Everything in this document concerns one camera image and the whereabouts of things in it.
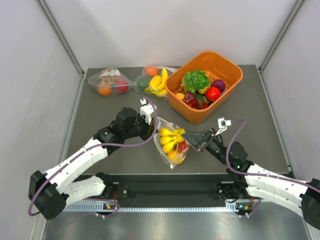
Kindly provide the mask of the polka dot zip bag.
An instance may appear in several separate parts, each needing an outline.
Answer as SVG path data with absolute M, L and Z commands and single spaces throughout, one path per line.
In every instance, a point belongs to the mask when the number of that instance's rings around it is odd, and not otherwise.
M 171 169 L 183 163 L 191 148 L 183 137 L 185 133 L 183 128 L 158 117 L 157 133 L 153 136 L 153 141 L 161 159 Z

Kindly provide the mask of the fake yellow banana bunch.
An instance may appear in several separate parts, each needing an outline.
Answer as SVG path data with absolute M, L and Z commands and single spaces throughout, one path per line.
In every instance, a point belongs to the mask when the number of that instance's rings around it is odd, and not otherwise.
M 182 137 L 182 134 L 186 133 L 184 128 L 176 128 L 170 130 L 168 128 L 161 128 L 158 131 L 160 136 L 159 142 L 162 146 L 164 153 L 170 153 L 177 144 L 182 143 L 185 139 Z

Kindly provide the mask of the fake red tomato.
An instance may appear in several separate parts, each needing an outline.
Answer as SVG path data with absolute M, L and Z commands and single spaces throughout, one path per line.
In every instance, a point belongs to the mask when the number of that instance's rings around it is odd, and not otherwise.
M 217 87 L 209 87 L 205 92 L 205 98 L 209 102 L 215 102 L 221 96 L 221 92 Z

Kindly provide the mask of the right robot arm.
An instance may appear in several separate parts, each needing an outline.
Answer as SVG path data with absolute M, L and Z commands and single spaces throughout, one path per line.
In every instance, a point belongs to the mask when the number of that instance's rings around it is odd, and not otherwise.
M 183 138 L 198 152 L 208 151 L 226 166 L 233 178 L 233 192 L 239 198 L 246 196 L 268 200 L 287 208 L 312 227 L 320 227 L 320 181 L 297 180 L 267 170 L 248 160 L 244 147 L 237 141 L 225 146 L 214 129 L 201 133 L 184 133 Z

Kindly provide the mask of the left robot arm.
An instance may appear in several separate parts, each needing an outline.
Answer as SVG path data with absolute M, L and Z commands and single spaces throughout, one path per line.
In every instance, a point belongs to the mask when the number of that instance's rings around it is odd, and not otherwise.
M 45 172 L 37 170 L 30 176 L 28 214 L 34 216 L 32 208 L 36 207 L 38 214 L 52 220 L 75 202 L 95 196 L 109 198 L 114 187 L 106 174 L 76 179 L 116 150 L 128 147 L 126 140 L 139 137 L 142 145 L 149 142 L 157 127 L 157 108 L 151 103 L 143 105 L 140 111 L 123 108 L 110 125 L 98 130 L 76 153 L 55 167 Z

